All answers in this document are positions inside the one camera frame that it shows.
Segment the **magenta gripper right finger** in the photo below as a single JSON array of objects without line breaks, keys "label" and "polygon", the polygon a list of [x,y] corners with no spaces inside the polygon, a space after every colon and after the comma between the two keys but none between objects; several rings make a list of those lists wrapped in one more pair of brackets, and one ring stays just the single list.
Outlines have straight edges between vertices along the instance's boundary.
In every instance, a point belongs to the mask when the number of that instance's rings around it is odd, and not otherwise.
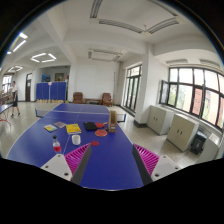
[{"label": "magenta gripper right finger", "polygon": [[180,170],[180,167],[168,155],[158,156],[137,144],[133,145],[132,154],[144,185]]}]

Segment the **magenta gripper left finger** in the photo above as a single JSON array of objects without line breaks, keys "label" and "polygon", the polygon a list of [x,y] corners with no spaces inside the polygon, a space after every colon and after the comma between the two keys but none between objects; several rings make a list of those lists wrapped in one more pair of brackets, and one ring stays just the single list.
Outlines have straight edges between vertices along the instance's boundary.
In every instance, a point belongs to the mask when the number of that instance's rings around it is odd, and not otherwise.
[{"label": "magenta gripper left finger", "polygon": [[79,185],[91,153],[91,145],[85,144],[66,155],[55,155],[42,166],[42,169]]}]

